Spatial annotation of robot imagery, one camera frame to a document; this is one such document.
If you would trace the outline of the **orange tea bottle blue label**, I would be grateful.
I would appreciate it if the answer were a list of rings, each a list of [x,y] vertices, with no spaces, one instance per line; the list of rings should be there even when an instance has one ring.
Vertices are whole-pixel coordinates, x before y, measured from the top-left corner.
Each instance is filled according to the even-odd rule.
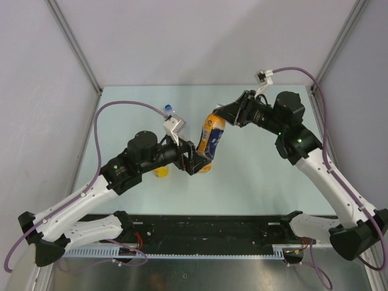
[[[212,168],[212,161],[215,158],[216,148],[224,133],[225,126],[226,121],[213,113],[209,114],[204,121],[196,151],[209,163],[202,166],[199,173],[207,173]]]

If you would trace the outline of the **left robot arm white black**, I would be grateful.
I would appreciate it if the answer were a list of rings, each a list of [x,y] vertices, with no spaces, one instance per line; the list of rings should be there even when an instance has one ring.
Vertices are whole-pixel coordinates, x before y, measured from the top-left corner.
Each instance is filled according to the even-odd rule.
[[[143,174],[174,164],[194,175],[215,157],[215,145],[201,141],[199,146],[166,135],[162,141],[150,131],[140,131],[118,156],[101,167],[97,177],[55,206],[38,214],[24,212],[19,225],[29,245],[35,248],[35,264],[45,267],[65,252],[84,244],[117,238],[127,242],[134,228],[124,211],[104,219],[82,222],[80,219],[101,204],[122,195],[141,183]]]

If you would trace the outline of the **yellow juice bottle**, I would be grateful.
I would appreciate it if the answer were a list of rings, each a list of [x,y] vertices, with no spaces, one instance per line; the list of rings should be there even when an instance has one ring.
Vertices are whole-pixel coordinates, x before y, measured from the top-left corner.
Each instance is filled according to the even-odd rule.
[[[169,174],[169,167],[168,166],[162,166],[154,169],[152,173],[157,178],[165,178]]]

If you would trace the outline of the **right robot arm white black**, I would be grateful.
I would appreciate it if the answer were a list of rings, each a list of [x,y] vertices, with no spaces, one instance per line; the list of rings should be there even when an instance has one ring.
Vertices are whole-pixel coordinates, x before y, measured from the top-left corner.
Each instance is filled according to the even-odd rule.
[[[300,237],[329,243],[344,259],[352,261],[380,240],[387,232],[387,209],[378,210],[357,194],[329,159],[323,158],[323,145],[303,125],[305,107],[299,94],[281,92],[274,105],[263,104],[251,91],[213,113],[231,125],[254,124],[277,135],[276,149],[283,159],[305,174],[334,209],[336,219],[294,211],[285,216],[279,235],[286,243]]]

